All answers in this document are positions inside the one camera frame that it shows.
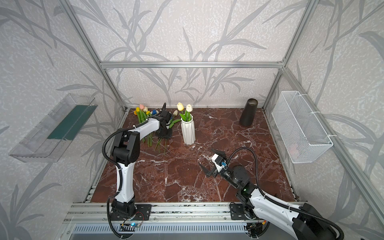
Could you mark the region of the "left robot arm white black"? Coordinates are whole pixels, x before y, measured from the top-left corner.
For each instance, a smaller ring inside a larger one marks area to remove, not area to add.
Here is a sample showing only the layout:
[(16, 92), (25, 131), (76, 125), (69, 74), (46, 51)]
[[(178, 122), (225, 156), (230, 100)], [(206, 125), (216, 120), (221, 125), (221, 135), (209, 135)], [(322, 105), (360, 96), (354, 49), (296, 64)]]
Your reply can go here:
[(172, 120), (173, 114), (166, 109), (166, 104), (163, 104), (157, 114), (149, 116), (137, 126), (117, 130), (103, 143), (103, 156), (117, 169), (117, 193), (112, 196), (112, 210), (119, 216), (131, 218), (137, 211), (133, 179), (135, 162), (141, 152), (141, 140), (153, 132), (160, 139), (171, 138)]

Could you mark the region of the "aluminium frame back crossbar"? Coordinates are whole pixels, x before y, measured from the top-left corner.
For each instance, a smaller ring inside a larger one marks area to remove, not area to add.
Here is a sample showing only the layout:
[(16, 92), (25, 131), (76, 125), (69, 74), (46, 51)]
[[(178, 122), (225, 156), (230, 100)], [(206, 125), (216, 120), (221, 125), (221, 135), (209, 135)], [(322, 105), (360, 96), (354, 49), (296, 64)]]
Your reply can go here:
[(282, 62), (100, 62), (103, 68), (267, 68), (279, 69)]

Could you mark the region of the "clear plastic wall tray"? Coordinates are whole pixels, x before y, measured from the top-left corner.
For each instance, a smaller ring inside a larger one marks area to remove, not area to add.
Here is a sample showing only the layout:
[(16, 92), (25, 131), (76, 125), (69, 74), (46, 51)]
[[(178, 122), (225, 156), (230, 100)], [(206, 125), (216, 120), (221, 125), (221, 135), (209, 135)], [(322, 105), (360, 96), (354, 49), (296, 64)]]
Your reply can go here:
[(67, 94), (9, 153), (24, 163), (56, 163), (98, 105), (95, 97)]

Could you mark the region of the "white ribbed ceramic vase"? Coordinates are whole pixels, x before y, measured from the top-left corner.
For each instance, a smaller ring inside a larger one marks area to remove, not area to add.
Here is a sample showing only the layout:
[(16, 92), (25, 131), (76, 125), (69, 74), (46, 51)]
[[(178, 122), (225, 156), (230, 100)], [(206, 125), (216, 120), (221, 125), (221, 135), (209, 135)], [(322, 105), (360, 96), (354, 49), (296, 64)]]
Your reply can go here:
[(188, 122), (182, 120), (181, 128), (182, 128), (184, 143), (186, 145), (194, 144), (196, 140), (196, 135), (195, 135), (195, 122), (193, 120), (193, 117)]

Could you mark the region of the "bundle of tulips with band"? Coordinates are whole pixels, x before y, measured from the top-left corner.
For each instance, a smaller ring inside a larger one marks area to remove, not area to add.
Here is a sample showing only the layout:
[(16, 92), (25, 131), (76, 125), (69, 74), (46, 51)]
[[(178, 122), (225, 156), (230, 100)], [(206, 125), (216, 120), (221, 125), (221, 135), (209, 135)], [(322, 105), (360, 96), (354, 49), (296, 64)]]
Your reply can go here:
[[(138, 120), (140, 124), (152, 116), (152, 113), (149, 111), (149, 109), (142, 104), (140, 104), (139, 107), (136, 108), (136, 110), (134, 111), (134, 114), (138, 116)], [(147, 135), (146, 138), (147, 138), (148, 146), (151, 147), (153, 144), (153, 133), (150, 133), (149, 135)]]

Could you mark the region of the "aluminium frame front rail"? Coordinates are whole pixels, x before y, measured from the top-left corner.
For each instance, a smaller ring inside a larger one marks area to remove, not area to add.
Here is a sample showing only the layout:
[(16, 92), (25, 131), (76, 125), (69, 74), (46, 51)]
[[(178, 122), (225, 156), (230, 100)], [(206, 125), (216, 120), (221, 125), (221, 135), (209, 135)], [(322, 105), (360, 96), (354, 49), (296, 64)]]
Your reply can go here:
[[(147, 223), (231, 222), (229, 202), (152, 203)], [(72, 204), (64, 223), (107, 223), (105, 203)]]

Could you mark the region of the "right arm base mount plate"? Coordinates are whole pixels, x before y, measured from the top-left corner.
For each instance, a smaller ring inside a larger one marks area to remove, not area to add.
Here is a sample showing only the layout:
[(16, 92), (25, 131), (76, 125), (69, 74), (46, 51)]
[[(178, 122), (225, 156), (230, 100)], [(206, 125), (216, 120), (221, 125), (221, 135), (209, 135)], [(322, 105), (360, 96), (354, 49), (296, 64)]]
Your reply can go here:
[(252, 214), (245, 209), (242, 204), (236, 204), (234, 202), (230, 202), (229, 204), (231, 220), (255, 220), (257, 219), (255, 214)]

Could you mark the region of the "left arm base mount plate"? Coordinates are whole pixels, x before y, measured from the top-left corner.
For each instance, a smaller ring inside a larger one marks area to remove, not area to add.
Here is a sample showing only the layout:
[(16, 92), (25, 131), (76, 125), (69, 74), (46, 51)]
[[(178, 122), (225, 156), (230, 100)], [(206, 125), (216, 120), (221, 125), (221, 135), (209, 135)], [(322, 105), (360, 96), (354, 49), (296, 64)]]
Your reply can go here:
[(148, 221), (150, 218), (151, 209), (151, 204), (117, 205), (112, 207), (111, 220)]

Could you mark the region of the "pink tulip flower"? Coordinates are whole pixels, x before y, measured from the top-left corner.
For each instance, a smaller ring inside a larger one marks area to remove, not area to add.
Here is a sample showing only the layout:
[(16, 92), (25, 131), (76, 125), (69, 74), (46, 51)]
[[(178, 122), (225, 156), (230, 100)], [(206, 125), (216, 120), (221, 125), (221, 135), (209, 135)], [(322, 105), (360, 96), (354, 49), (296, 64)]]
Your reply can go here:
[(147, 119), (147, 114), (146, 114), (146, 111), (145, 111), (145, 106), (144, 105), (140, 105), (138, 108), (138, 117), (139, 117), (139, 122), (142, 123), (144, 122), (146, 119)]

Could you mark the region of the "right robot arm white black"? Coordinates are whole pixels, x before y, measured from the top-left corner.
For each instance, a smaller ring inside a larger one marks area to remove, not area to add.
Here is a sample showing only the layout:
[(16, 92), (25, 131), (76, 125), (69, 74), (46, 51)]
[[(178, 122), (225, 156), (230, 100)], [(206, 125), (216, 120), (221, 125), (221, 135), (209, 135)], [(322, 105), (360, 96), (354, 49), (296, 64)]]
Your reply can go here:
[(201, 169), (207, 177), (220, 175), (231, 186), (237, 189), (236, 197), (242, 203), (248, 219), (266, 220), (291, 235), (296, 240), (342, 240), (343, 230), (335, 223), (327, 220), (310, 204), (291, 204), (265, 193), (258, 183), (250, 181), (244, 166), (230, 167), (234, 155), (226, 156), (225, 152), (214, 150), (211, 158), (215, 165), (208, 170)]

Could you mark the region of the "white tulip flower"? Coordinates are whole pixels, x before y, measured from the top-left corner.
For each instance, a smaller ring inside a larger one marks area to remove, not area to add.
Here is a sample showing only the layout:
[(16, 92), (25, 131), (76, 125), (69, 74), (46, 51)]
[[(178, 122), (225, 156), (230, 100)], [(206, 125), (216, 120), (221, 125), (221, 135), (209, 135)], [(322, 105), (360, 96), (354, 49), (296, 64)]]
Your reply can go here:
[(186, 110), (185, 110), (185, 114), (184, 114), (184, 121), (185, 122), (190, 122), (192, 120), (192, 115), (191, 115), (191, 112), (193, 111), (193, 107), (192, 105), (188, 104), (186, 106)]

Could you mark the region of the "green circuit board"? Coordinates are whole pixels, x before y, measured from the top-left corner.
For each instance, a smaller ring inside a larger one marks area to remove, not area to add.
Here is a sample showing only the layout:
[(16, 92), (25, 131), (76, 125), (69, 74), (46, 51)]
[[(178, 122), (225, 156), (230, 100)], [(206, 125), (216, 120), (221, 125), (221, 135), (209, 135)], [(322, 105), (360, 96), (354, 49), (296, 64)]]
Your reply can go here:
[(127, 228), (139, 228), (141, 227), (142, 223), (130, 223), (130, 224), (122, 224), (121, 227), (127, 227)]

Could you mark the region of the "black cylindrical vase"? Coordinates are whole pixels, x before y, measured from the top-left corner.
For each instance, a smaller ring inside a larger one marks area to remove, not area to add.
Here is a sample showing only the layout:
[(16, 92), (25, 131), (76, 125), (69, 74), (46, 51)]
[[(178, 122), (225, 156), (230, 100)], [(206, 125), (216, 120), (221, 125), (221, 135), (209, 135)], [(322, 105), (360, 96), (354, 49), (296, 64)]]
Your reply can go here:
[(255, 114), (258, 108), (256, 99), (248, 99), (240, 117), (240, 125), (249, 127), (253, 124)]

